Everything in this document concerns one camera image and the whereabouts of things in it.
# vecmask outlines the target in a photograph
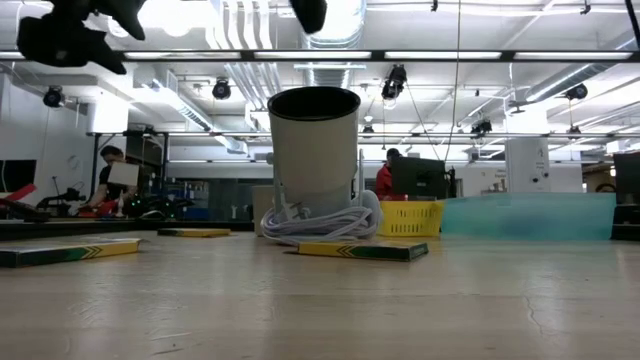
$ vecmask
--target red shirt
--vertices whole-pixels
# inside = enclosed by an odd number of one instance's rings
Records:
[[[378,175],[376,175],[376,195],[378,195],[379,200],[406,200],[405,195],[398,195],[393,193],[391,171],[389,171],[387,165],[384,165],[382,169],[378,170]]]

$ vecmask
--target man in red shirt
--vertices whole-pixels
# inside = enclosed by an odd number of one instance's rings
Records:
[[[382,169],[378,170],[378,175],[376,176],[376,195],[378,195],[378,199],[381,201],[406,200],[405,195],[393,193],[393,186],[391,183],[391,166],[393,165],[393,160],[401,156],[400,151],[396,148],[387,150],[387,163],[384,164]]]

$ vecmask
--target teal plastic panel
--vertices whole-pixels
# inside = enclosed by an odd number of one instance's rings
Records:
[[[450,199],[442,234],[509,240],[607,240],[615,207],[613,193],[507,193]]]

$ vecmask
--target wooden table surface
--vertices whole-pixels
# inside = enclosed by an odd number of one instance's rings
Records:
[[[396,263],[103,236],[150,242],[0,269],[0,359],[640,357],[640,243],[443,239]]]

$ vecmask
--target hanging cable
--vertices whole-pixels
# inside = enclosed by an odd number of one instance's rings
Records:
[[[447,158],[449,157],[449,150],[451,150],[451,139],[453,138],[453,129],[456,127],[456,105],[458,103],[458,75],[460,73],[460,33],[461,33],[461,17],[462,17],[462,0],[458,0],[458,39],[456,45],[456,75],[455,83],[453,86],[453,114],[451,119],[451,131],[449,132],[449,141],[447,142],[447,152],[444,155],[444,162],[446,165]]]
[[[385,111],[384,111],[384,99],[382,99],[382,132],[386,134],[387,132],[387,119],[385,117]],[[386,141],[387,137],[383,136],[382,137],[382,150],[386,150],[387,149],[387,141]]]
[[[638,26],[638,18],[636,12],[633,10],[633,3],[631,0],[624,0],[627,6],[627,12],[629,13],[629,20],[631,20],[631,27],[633,28],[633,35],[636,37],[636,44],[640,48],[640,26]]]
[[[420,120],[420,125],[422,125],[422,130],[424,131],[424,134],[427,135],[427,140],[429,140],[429,143],[431,144],[433,153],[436,154],[436,158],[438,159],[438,161],[440,161],[440,156],[436,151],[436,146],[433,144],[433,142],[431,142],[431,137],[429,136],[427,127],[424,126],[424,121],[422,121],[422,116],[420,116],[420,111],[418,111],[418,105],[416,105],[416,101],[413,99],[413,94],[411,93],[411,86],[409,85],[409,80],[406,81],[406,84],[407,84],[407,90],[409,91],[409,97],[411,97],[411,102],[413,103],[413,108],[416,110],[416,115],[418,115],[418,120]]]

